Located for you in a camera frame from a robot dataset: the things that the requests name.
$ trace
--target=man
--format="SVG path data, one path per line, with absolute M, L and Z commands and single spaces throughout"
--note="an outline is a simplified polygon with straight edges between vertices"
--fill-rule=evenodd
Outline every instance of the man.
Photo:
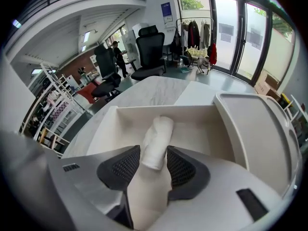
M 116 58 L 116 64 L 122 69 L 123 77 L 126 78 L 126 75 L 128 75 L 128 72 L 126 71 L 125 62 L 123 60 L 123 55 L 126 54 L 127 52 L 126 51 L 122 52 L 117 47 L 117 44 L 118 44 L 117 41 L 114 41 L 112 43 L 114 53 L 115 53 L 115 58 Z

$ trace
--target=brick wall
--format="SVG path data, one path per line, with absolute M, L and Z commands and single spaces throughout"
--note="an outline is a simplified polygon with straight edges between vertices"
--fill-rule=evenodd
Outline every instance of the brick wall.
M 93 63 L 90 59 L 90 56 L 94 55 L 94 49 L 87 51 L 86 53 L 80 55 L 75 60 L 71 61 L 68 65 L 66 65 L 63 69 L 57 72 L 57 76 L 61 77 L 61 75 L 65 75 L 69 77 L 72 75 L 75 81 L 80 84 L 80 74 L 78 73 L 78 69 L 80 67 L 85 67 L 86 73 L 91 71 L 96 71 L 96 68 L 93 66 Z

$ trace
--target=poster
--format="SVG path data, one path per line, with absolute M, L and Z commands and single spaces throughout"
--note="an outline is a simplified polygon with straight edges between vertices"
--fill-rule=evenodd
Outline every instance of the poster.
M 171 13 L 170 2 L 163 3 L 161 6 L 162 6 L 163 17 L 164 17 L 164 23 L 172 22 L 173 18 L 172 18 L 172 13 Z

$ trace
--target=black office chair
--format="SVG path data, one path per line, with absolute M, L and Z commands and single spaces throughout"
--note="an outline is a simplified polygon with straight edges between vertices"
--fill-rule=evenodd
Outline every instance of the black office chair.
M 166 72 L 166 61 L 162 59 L 165 34 L 159 33 L 156 26 L 139 30 L 136 43 L 140 53 L 141 68 L 131 78 L 143 80 L 149 76 L 161 76 Z
M 110 101 L 121 92 L 116 90 L 121 82 L 121 76 L 116 73 L 116 65 L 111 48 L 106 49 L 103 45 L 95 48 L 96 62 L 100 68 L 101 76 L 105 80 L 93 90 L 91 95 L 95 98 L 107 96 L 106 101 Z

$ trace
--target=ceiling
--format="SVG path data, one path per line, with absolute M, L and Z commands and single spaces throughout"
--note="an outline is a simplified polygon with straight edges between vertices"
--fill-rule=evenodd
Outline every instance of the ceiling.
M 74 17 L 61 19 L 61 22 L 46 27 L 23 47 L 19 55 L 61 65 L 81 53 L 82 46 L 96 44 L 107 30 L 123 20 L 126 14 L 128 16 L 131 10 L 123 5 L 83 10 L 74 14 Z M 88 31 L 90 36 L 84 43 L 84 34 Z

